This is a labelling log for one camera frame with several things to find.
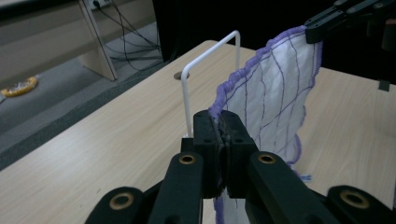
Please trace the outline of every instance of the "electrical outlet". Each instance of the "electrical outlet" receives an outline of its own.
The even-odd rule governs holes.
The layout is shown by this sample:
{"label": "electrical outlet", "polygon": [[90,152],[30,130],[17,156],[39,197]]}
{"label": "electrical outlet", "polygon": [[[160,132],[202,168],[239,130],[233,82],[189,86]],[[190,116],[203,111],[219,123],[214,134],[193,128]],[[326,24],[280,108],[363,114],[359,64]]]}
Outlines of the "electrical outlet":
{"label": "electrical outlet", "polygon": [[94,1],[98,2],[100,7],[106,7],[111,3],[111,0],[89,0],[91,10],[97,9],[96,6],[93,4]]}

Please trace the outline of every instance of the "cloth with purple stitching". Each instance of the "cloth with purple stitching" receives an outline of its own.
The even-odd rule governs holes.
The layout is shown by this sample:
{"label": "cloth with purple stitching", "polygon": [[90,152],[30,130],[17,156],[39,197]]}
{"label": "cloth with purple stitching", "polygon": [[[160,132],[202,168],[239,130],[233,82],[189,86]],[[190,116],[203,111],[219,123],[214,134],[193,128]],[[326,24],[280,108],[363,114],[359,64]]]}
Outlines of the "cloth with purple stitching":
{"label": "cloth with purple stitching", "polygon": [[[217,120],[222,110],[236,113],[259,150],[274,152],[293,165],[302,153],[297,131],[321,51],[321,42],[306,43],[304,26],[282,32],[218,86],[210,115]],[[230,199],[225,191],[214,203],[218,224],[248,223],[244,200]]]}

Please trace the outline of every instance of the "floor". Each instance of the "floor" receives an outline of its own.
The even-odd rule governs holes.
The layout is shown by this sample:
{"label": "floor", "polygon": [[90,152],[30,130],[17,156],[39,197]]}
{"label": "floor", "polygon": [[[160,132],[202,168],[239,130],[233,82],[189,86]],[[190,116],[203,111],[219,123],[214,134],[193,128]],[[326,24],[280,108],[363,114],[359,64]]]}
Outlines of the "floor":
{"label": "floor", "polygon": [[94,73],[73,59],[32,75],[38,77],[32,91],[17,97],[3,97],[0,155],[102,92],[124,84],[125,80],[134,80],[134,76],[145,71],[155,72],[152,68],[163,63],[156,22],[107,43],[106,49],[119,77],[116,81]]}

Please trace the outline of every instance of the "white rod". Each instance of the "white rod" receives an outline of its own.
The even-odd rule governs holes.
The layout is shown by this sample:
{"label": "white rod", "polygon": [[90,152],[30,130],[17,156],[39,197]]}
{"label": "white rod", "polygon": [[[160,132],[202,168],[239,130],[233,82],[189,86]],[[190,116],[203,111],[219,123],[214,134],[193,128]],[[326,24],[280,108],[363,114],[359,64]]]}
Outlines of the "white rod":
{"label": "white rod", "polygon": [[236,46],[236,57],[235,57],[235,70],[239,69],[239,53],[241,48],[241,35],[238,31],[232,31],[229,35],[222,38],[216,45],[212,48],[205,51],[203,54],[195,58],[192,62],[188,63],[181,73],[181,85],[183,89],[183,98],[184,98],[184,110],[186,114],[186,123],[187,123],[187,137],[192,137],[192,125],[191,125],[191,117],[190,117],[190,96],[189,96],[189,88],[187,85],[187,74],[190,70],[198,64],[202,59],[207,57],[209,54],[213,53],[222,45],[226,44],[232,38],[235,37],[235,46]]}

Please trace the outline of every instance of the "light wood tabletop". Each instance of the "light wood tabletop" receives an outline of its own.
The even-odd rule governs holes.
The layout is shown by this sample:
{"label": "light wood tabletop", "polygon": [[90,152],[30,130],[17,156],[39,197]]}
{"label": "light wood tabletop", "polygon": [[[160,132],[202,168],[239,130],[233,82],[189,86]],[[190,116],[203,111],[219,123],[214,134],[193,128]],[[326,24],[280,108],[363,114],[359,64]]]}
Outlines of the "light wood tabletop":
{"label": "light wood tabletop", "polygon": [[[84,223],[112,189],[146,190],[161,181],[187,133],[181,83],[174,74],[217,42],[206,41],[0,172],[0,223]],[[191,114],[208,109],[234,70],[226,45],[190,70]],[[241,49],[241,66],[254,55]],[[326,194],[348,184],[391,207],[396,174],[396,89],[322,68],[299,131],[311,174]],[[215,223],[205,200],[203,223]]]}

